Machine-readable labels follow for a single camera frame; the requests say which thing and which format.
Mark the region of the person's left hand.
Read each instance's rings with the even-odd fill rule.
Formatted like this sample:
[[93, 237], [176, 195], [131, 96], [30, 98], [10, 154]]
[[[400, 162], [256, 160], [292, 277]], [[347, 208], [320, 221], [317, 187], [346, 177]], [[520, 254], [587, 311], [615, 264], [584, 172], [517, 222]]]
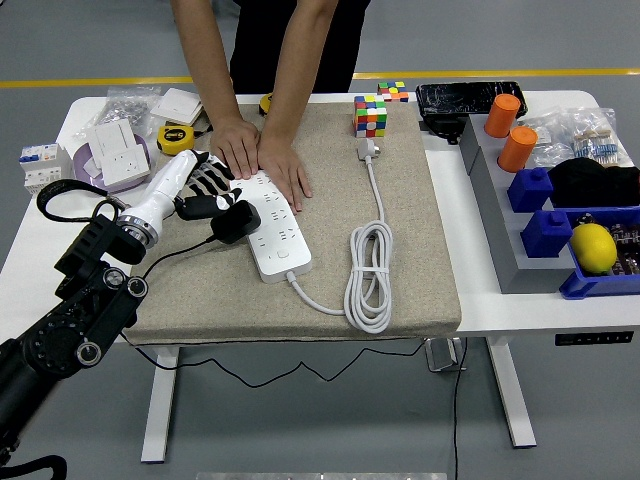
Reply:
[[297, 214], [303, 209], [303, 200], [313, 192], [306, 170], [292, 146], [292, 139], [263, 130], [258, 143], [258, 165], [270, 177]]

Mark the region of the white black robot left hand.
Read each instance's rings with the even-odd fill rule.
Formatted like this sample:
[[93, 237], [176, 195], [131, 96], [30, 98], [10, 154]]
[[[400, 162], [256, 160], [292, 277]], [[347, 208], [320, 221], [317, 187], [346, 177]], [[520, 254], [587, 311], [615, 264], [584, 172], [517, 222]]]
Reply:
[[228, 166], [216, 156], [184, 150], [160, 169], [141, 202], [127, 208], [118, 222], [148, 224], [158, 229], [174, 211], [183, 220], [217, 217], [241, 196], [241, 188], [229, 186], [233, 179]]

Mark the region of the person's right hand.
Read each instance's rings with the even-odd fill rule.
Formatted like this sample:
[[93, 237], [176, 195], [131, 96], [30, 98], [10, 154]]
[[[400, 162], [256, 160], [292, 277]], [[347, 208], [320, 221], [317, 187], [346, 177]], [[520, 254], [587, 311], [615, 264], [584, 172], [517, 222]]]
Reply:
[[259, 131], [241, 117], [212, 122], [210, 152], [223, 161], [235, 179], [249, 179], [258, 171]]

